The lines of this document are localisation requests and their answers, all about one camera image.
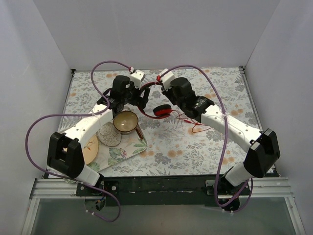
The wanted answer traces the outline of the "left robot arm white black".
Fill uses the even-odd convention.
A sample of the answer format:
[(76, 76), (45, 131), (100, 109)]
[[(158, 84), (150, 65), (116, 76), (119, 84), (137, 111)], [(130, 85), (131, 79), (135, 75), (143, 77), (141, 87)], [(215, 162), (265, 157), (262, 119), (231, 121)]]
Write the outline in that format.
[(145, 73), (140, 70), (128, 76), (116, 76), (112, 87), (101, 93), (101, 98), (86, 117), (65, 132), (51, 135), (47, 165), (73, 180), (86, 183), (92, 195), (100, 195), (104, 184), (100, 181), (100, 174), (86, 165), (83, 147), (104, 124), (123, 111), (124, 105), (143, 107), (147, 104), (148, 99), (141, 97), (144, 78)]

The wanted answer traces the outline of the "red black headphones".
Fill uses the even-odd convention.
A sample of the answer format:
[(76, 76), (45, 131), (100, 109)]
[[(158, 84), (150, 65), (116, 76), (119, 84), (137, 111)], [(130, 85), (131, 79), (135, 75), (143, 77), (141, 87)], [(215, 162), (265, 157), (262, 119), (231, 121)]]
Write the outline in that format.
[[(151, 87), (151, 86), (162, 86), (162, 84), (160, 84), (159, 82), (150, 82), (147, 84), (144, 84), (140, 89), (145, 88), (145, 87)], [(151, 119), (164, 119), (164, 118), (168, 118), (171, 115), (172, 107), (169, 104), (164, 104), (164, 105), (160, 105), (157, 106), (153, 109), (153, 113), (154, 115), (149, 115), (146, 114), (144, 109), (140, 109), (138, 108), (139, 111), (146, 117), (151, 118)]]

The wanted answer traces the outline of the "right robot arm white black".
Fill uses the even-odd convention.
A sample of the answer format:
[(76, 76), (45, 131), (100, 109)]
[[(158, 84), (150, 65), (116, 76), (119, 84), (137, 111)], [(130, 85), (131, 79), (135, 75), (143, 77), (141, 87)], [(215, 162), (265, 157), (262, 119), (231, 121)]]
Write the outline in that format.
[(277, 135), (273, 130), (262, 131), (224, 115), (212, 100), (196, 95), (191, 83), (184, 77), (160, 81), (162, 93), (186, 116), (224, 134), (246, 152), (244, 162), (232, 167), (219, 179), (219, 192), (234, 194), (246, 180), (263, 178), (279, 159)]

